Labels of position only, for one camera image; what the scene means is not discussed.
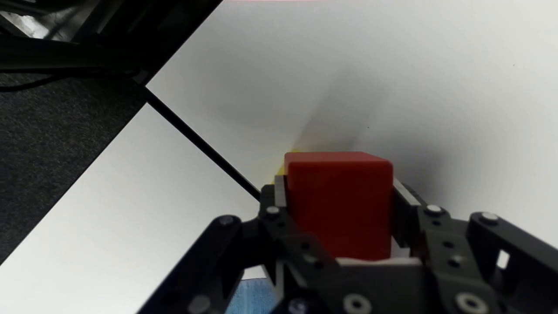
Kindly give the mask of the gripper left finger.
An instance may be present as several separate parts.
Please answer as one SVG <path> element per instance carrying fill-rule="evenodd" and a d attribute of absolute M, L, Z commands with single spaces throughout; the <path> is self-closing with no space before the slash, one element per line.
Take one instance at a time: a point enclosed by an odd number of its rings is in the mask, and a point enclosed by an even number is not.
<path fill-rule="evenodd" d="M 213 219 L 137 314 L 226 314 L 253 266 L 263 267 L 276 294 L 270 314 L 338 314 L 338 294 L 327 281 L 338 267 L 297 228 L 285 193 L 280 179 L 262 188 L 254 219 Z"/>

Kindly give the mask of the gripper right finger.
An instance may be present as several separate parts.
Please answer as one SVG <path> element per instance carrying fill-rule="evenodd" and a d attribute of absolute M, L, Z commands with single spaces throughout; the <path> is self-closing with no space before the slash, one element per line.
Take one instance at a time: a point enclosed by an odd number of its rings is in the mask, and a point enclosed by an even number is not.
<path fill-rule="evenodd" d="M 397 244 L 422 260 L 444 314 L 558 314 L 558 249 L 491 212 L 454 219 L 393 181 Z"/>

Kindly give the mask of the orange block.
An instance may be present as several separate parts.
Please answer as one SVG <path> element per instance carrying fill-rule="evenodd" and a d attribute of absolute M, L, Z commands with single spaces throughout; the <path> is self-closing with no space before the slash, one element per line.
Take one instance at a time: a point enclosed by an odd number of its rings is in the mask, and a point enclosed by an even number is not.
<path fill-rule="evenodd" d="M 331 256 L 391 256 L 390 161 L 364 152 L 291 152 L 284 170 L 293 220 Z"/>

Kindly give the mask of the blue object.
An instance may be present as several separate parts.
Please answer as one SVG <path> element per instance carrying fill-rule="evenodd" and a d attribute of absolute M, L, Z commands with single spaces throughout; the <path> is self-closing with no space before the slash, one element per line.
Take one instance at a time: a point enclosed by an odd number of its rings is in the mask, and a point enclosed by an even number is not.
<path fill-rule="evenodd" d="M 225 314 L 269 314 L 276 305 L 277 298 L 267 279 L 241 280 Z"/>

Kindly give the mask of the yellow block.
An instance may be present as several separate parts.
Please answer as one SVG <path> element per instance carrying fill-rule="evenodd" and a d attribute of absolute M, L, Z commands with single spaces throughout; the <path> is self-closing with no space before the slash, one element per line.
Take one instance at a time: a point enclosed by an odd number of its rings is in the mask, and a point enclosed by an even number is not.
<path fill-rule="evenodd" d="M 291 154 L 291 153 L 301 153 L 301 152 L 303 152 L 303 150 L 301 150 L 301 149 L 291 149 L 290 151 L 288 151 L 287 153 L 285 153 L 285 155 L 283 156 L 283 160 L 282 160 L 281 166 L 279 167 L 277 173 L 275 173 L 275 176 L 274 176 L 273 179 L 271 180 L 271 184 L 274 184 L 274 183 L 275 183 L 275 177 L 285 175 L 285 156 L 286 156 L 287 154 Z"/>

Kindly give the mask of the black metal frame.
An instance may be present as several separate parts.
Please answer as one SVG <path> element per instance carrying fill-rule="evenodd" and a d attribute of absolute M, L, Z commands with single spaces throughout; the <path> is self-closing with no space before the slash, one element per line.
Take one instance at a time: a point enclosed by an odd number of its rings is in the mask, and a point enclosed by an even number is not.
<path fill-rule="evenodd" d="M 0 0 L 0 15 L 48 17 L 85 10 L 68 38 L 0 34 L 0 73 L 126 75 L 146 84 L 223 0 Z"/>

